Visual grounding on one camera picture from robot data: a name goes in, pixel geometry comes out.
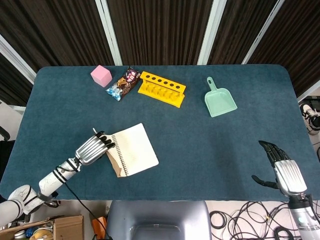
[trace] white robotic arm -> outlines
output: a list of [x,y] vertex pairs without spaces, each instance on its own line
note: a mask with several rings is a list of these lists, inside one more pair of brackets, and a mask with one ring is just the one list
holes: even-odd
[[0,204],[0,227],[11,223],[23,213],[31,213],[44,202],[51,200],[56,190],[79,172],[82,165],[92,164],[114,146],[112,140],[107,139],[107,135],[100,131],[75,151],[74,158],[69,158],[45,176],[39,182],[38,193],[29,185],[17,188],[7,201]]

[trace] notebook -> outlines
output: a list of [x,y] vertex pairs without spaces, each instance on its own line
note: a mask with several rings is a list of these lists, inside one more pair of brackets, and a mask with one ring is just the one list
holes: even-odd
[[159,164],[142,123],[109,137],[115,146],[106,154],[118,178],[131,176]]

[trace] dark blue table surface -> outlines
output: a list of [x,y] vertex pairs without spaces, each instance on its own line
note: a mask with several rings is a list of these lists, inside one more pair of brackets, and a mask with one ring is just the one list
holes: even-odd
[[[138,93],[117,102],[90,76],[94,66],[45,67],[36,77],[7,168],[4,197],[38,182],[93,135],[143,123],[159,165],[117,178],[106,156],[68,181],[88,200],[285,200],[251,175],[275,179],[258,140],[297,161],[308,192],[320,199],[320,164],[313,151],[288,72],[279,65],[136,66],[186,85],[181,108]],[[127,66],[107,66],[119,79]],[[211,118],[206,78],[228,89],[238,109]],[[74,199],[65,186],[59,199]]]

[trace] candy wrapper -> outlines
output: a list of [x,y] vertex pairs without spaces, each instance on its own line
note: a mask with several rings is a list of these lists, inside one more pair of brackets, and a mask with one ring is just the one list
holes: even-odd
[[131,89],[137,84],[140,72],[129,67],[115,84],[109,87],[106,92],[114,97],[117,101],[120,101]]

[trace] pink block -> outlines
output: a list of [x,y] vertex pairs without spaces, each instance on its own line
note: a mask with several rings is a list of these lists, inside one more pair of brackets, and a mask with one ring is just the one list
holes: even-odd
[[92,72],[91,77],[93,80],[102,87],[108,85],[111,82],[112,76],[108,69],[104,68],[103,66],[97,66]]

